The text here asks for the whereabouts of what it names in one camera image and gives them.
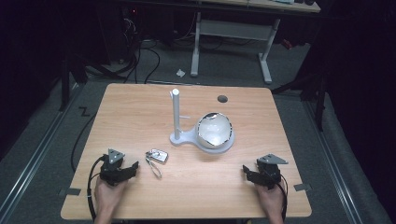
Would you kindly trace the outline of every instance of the wrist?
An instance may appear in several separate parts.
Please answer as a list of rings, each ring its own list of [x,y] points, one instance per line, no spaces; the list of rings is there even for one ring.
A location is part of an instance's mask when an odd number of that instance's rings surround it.
[[[268,216],[268,220],[270,224],[283,224],[283,218],[281,215],[279,216]]]
[[[100,208],[98,209],[96,219],[94,224],[109,224],[113,218],[113,209],[112,208]]]

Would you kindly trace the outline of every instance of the tabletop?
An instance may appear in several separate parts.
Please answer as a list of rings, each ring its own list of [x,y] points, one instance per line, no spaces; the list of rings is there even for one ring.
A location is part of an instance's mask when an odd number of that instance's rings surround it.
[[[172,89],[180,92],[182,131],[191,129],[207,113],[220,112],[229,118],[235,139],[228,151],[208,154],[194,145],[171,144]],[[218,101],[220,95],[228,101]],[[81,193],[66,196],[63,218],[91,218],[86,198],[89,172],[109,148],[125,153],[123,168],[139,161],[136,177],[128,182],[116,218],[265,217],[242,165],[257,171],[256,159],[269,153],[289,162],[279,165],[289,183],[287,217],[311,214],[306,193],[293,187],[302,180],[272,93],[265,88],[110,84],[70,186],[81,189]],[[145,153],[153,148],[169,154],[165,164],[157,163],[163,173],[161,179],[145,161]]]

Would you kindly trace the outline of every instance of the wire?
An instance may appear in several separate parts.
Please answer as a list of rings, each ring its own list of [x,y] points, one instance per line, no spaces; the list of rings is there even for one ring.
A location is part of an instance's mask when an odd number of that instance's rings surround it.
[[[189,31],[188,31],[184,36],[182,36],[181,38],[175,39],[175,40],[183,40],[183,39],[188,39],[188,38],[191,38],[192,36],[195,36],[195,35],[190,35],[190,36],[187,36],[187,35],[189,35],[189,34],[191,33],[192,27],[193,27],[194,24],[195,24],[195,18],[196,18],[196,16],[197,16],[197,13],[195,12],[195,13],[194,13],[194,16],[193,16],[193,18],[192,18],[192,22],[191,22],[191,26],[190,26]]]
[[[144,40],[143,42],[151,42],[151,41],[154,42],[154,45],[150,46],[150,47],[144,47],[143,49],[153,49],[153,48],[155,48],[158,45],[158,41],[154,40],[154,39]]]
[[[184,39],[182,39],[182,40],[174,41],[173,43],[176,44],[176,45],[179,45],[179,46],[183,46],[183,47],[185,47],[185,46],[191,46],[191,45],[193,45],[193,44],[195,43],[194,40],[189,40],[189,39],[192,38],[192,37],[194,37],[194,35],[192,35],[192,36],[190,36],[190,37],[188,37],[188,38],[184,38]],[[179,43],[179,42],[187,42],[187,41],[189,41],[188,44],[180,44],[180,43]]]
[[[99,159],[96,160],[96,162],[93,164],[90,175],[88,176],[88,186],[87,186],[87,200],[88,200],[88,206],[90,207],[90,212],[92,216],[92,220],[96,219],[96,214],[95,214],[95,209],[93,207],[93,201],[92,201],[92,190],[91,190],[91,182],[93,179],[93,170],[95,169],[96,165],[99,163],[99,161],[104,161],[106,156],[102,156]]]
[[[213,37],[213,38],[207,38],[207,39],[219,39],[219,44],[218,44],[217,46],[215,46],[214,48],[212,48],[212,49],[206,48],[206,47],[204,47],[203,45],[200,44],[200,48],[202,48],[202,49],[208,49],[208,50],[218,49],[219,47],[222,46],[223,41],[224,41],[224,38],[223,38],[223,37],[220,37],[220,36]]]
[[[149,77],[155,72],[155,70],[157,70],[158,66],[160,66],[160,61],[161,61],[161,59],[160,59],[160,55],[159,55],[157,52],[155,52],[154,50],[152,50],[152,49],[145,49],[145,50],[149,50],[149,51],[155,53],[155,54],[157,55],[157,57],[158,57],[157,65],[156,65],[156,66],[154,67],[154,69],[146,76],[146,79],[145,79],[145,82],[144,82],[144,83],[147,84],[147,83],[148,83],[148,80],[149,80]]]
[[[133,67],[134,67],[134,55],[132,56],[131,60],[129,61],[129,63],[128,63],[125,67],[121,68],[121,69],[118,70],[118,71],[114,71],[114,72],[111,71],[111,73],[116,74],[116,75],[119,75],[119,74],[121,74],[121,73],[124,73],[124,72],[128,71],[129,69],[131,69],[131,68],[133,68]],[[95,72],[95,71],[92,71],[92,70],[91,70],[89,67],[87,67],[87,66],[85,67],[85,71],[86,71],[87,73],[89,73],[89,74],[94,75],[94,76],[103,76],[103,75],[104,75],[103,72]]]
[[[254,40],[254,39],[249,39],[249,40],[247,40],[246,42],[244,42],[244,43],[238,43],[238,42],[235,42],[235,41],[230,41],[230,40],[224,40],[224,43],[226,43],[226,44],[230,44],[230,45],[237,45],[237,46],[245,46],[245,45],[248,45],[248,44],[250,44],[250,42],[253,42],[253,43],[251,43],[251,44],[254,44],[254,43],[256,43],[256,42],[258,42],[259,40]]]
[[[77,140],[76,140],[76,142],[75,142],[75,144],[74,144],[74,146],[73,146],[72,154],[71,154],[71,156],[70,156],[70,164],[71,164],[71,166],[72,166],[73,173],[76,172],[76,167],[75,167],[75,165],[74,165],[73,160],[74,160],[74,154],[75,154],[75,152],[76,152],[76,148],[77,148],[78,141],[79,141],[79,139],[81,138],[82,134],[84,133],[85,129],[88,127],[88,124],[90,124],[91,121],[96,117],[96,114],[97,114],[97,112],[95,112],[95,113],[92,115],[92,117],[87,121],[87,123],[85,123],[84,127],[83,127],[82,130],[79,132],[78,138],[77,138]]]
[[[142,42],[140,42],[140,45],[139,45],[139,51],[138,51],[138,56],[137,56],[137,64],[136,64],[136,67],[134,68],[134,84],[137,84],[137,65],[139,64],[139,62],[140,62],[140,56],[141,56],[141,52],[140,52],[140,50],[142,49]]]
[[[286,185],[286,192],[285,190],[280,186],[279,183],[276,183],[276,185],[282,190],[283,193],[283,209],[282,209],[282,218],[285,220],[286,218],[286,211],[288,210],[288,193],[289,193],[289,186],[288,186],[288,181],[286,181],[285,176],[282,176],[282,178],[285,180],[285,185]]]
[[[128,73],[128,75],[126,76],[126,78],[124,79],[123,83],[126,83],[126,82],[128,81],[128,79],[129,79],[129,76],[132,74],[132,72],[133,72],[133,71],[136,71],[135,69],[136,69],[136,67],[137,67],[137,64],[139,63],[139,60],[136,58],[136,55],[134,55],[134,61],[135,61],[135,64],[134,64],[134,66],[132,67],[131,71],[130,71],[130,72]]]
[[[91,180],[93,180],[97,175],[99,175],[100,173],[97,173],[96,175],[93,175],[92,177],[91,177]]]

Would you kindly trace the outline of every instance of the white metal leg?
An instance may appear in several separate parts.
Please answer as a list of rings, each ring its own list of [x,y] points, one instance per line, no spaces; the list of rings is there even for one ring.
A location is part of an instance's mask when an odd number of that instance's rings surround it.
[[[271,84],[271,74],[268,69],[267,56],[274,42],[280,19],[276,19],[272,26],[259,26],[252,24],[242,24],[224,21],[202,21],[201,13],[197,12],[197,22],[195,28],[195,45],[192,53],[191,76],[198,77],[199,67],[199,41],[200,35],[220,35],[228,37],[266,40],[264,52],[259,54],[262,75],[266,84]]]
[[[262,75],[264,76],[264,82],[267,84],[272,83],[270,70],[268,69],[268,64],[267,64],[267,57],[270,52],[271,46],[274,42],[274,38],[275,38],[277,27],[279,26],[279,23],[280,23],[280,19],[275,20],[274,25],[271,29],[271,33],[268,37],[267,46],[264,49],[264,53],[259,54],[260,65],[262,66]]]
[[[197,22],[195,28],[195,45],[194,52],[192,53],[191,62],[191,76],[198,76],[198,66],[199,66],[199,37],[201,35],[201,12],[197,12]]]

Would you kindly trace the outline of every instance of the hole in table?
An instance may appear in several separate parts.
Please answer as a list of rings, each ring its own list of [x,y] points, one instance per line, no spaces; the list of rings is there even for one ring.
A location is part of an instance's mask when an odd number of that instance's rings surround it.
[[[219,101],[220,103],[227,103],[228,98],[227,98],[227,96],[225,96],[225,95],[220,95],[220,96],[218,96],[218,101]]]

